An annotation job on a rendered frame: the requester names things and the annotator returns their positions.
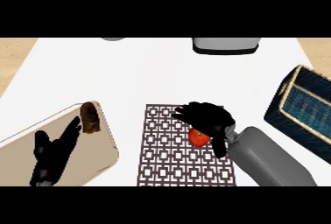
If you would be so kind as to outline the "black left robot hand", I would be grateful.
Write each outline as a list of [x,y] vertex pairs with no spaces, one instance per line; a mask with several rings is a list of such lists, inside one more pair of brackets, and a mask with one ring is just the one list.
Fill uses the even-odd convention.
[[36,168],[30,180],[32,186],[52,186],[60,181],[77,146],[80,130],[80,118],[76,117],[60,139],[51,141],[43,130],[36,132]]

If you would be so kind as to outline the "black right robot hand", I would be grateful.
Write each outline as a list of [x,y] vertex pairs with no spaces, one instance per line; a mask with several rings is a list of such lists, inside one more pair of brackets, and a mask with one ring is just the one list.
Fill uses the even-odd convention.
[[175,109],[174,118],[190,124],[205,135],[212,138],[213,153],[218,158],[227,155],[225,130],[236,125],[231,113],[224,107],[205,102],[193,101]]

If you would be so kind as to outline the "red tomato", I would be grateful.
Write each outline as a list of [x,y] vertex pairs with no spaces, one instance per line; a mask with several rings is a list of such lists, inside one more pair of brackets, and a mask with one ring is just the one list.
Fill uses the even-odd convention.
[[194,147],[203,147],[210,142],[210,137],[196,128],[190,129],[190,142]]

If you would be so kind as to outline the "brown patterned placemat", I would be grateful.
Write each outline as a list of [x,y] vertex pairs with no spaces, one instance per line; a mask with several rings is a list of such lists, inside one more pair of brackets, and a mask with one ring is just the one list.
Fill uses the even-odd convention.
[[176,108],[147,105],[138,186],[237,186],[234,161],[216,158],[210,143],[193,146],[193,126],[172,117]]

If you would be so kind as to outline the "dark blue wicker basket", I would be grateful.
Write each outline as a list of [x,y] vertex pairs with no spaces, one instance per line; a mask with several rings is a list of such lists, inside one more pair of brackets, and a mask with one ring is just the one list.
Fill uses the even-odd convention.
[[331,164],[331,78],[299,65],[284,77],[264,119]]

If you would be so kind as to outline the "beige cutting board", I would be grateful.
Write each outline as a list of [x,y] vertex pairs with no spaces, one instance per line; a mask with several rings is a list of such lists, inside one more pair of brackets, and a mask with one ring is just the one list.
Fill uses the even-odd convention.
[[0,140],[0,186],[83,186],[119,158],[100,103],[77,103]]

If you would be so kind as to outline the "brown bread piece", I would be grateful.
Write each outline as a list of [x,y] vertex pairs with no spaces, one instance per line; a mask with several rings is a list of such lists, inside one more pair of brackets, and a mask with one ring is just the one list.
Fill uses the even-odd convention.
[[80,117],[83,122],[83,132],[88,134],[100,132],[100,113],[95,104],[91,101],[80,107]]

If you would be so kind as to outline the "grey appliance with black base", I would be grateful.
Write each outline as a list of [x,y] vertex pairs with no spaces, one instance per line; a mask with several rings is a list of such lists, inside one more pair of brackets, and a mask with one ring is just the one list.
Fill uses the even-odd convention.
[[194,38],[193,50],[200,54],[243,55],[256,52],[261,38]]

